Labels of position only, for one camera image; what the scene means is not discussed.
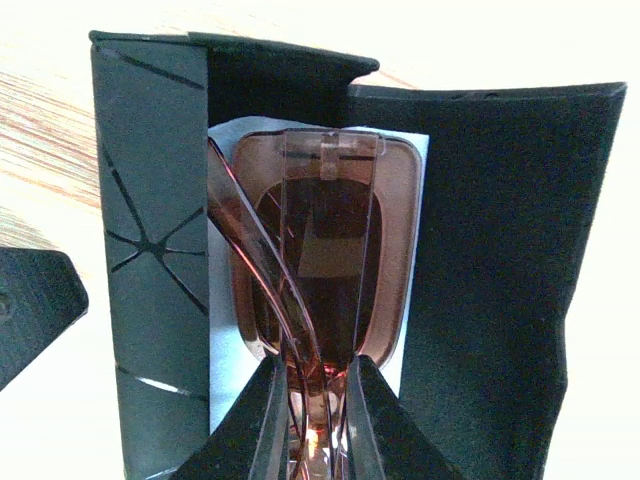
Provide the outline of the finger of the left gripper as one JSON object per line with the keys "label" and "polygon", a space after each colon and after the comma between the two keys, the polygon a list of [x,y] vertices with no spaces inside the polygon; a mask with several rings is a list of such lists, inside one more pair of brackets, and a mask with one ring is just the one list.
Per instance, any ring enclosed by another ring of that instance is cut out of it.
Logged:
{"label": "finger of the left gripper", "polygon": [[1,386],[6,387],[86,314],[87,291],[55,250],[1,249]]}

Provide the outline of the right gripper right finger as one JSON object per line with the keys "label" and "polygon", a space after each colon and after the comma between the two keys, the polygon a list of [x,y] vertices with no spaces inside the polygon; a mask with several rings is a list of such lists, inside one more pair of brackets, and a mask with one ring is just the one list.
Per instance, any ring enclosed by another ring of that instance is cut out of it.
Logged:
{"label": "right gripper right finger", "polygon": [[357,356],[346,386],[348,471],[351,479],[460,479],[399,404],[372,361]]}

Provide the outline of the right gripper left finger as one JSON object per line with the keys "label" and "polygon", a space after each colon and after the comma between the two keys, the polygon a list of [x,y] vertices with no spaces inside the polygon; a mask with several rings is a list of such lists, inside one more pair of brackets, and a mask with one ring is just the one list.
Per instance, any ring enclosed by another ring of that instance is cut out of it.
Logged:
{"label": "right gripper left finger", "polygon": [[286,367],[278,356],[259,365],[214,433],[174,479],[284,479],[289,405]]}

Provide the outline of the light blue cleaning cloth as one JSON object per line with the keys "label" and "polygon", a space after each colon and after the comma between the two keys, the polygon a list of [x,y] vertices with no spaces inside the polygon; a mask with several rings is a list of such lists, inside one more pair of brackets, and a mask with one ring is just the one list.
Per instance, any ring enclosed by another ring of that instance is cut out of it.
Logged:
{"label": "light blue cleaning cloth", "polygon": [[[320,128],[319,125],[305,124],[293,120],[261,116],[245,116],[209,127],[208,137],[221,148],[230,160],[233,148],[241,137],[261,131],[276,131],[288,128]],[[425,171],[428,164],[430,136],[428,134],[384,130],[370,126],[351,126],[348,129],[379,133],[389,137],[402,138],[411,143],[420,154],[420,200],[424,193]],[[401,393],[402,367],[405,342],[413,290],[416,252],[418,246],[420,220],[413,234],[413,253],[409,269],[407,299],[405,301],[398,342],[389,360],[380,368],[381,373],[396,397]],[[255,358],[241,339],[238,320],[233,306],[231,289],[230,247],[213,223],[208,220],[208,284],[209,284],[209,430],[216,430],[240,392],[256,370],[261,357]]]}

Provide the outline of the brown sunglasses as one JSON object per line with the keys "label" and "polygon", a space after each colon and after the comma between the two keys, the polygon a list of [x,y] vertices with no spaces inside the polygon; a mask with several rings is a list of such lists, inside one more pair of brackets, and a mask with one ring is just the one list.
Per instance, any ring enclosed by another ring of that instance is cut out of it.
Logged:
{"label": "brown sunglasses", "polygon": [[209,136],[208,216],[240,335],[277,363],[284,459],[268,478],[345,478],[350,363],[400,369],[427,149],[367,128]]}

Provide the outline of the black glasses case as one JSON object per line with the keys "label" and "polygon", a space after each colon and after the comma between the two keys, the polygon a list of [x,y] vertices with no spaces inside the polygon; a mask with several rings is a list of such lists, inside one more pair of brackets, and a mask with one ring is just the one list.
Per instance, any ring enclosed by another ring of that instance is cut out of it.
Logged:
{"label": "black glasses case", "polygon": [[209,430],[208,129],[245,116],[428,134],[398,398],[460,479],[539,479],[564,320],[626,87],[363,86],[377,61],[212,34],[90,34],[124,472]]}

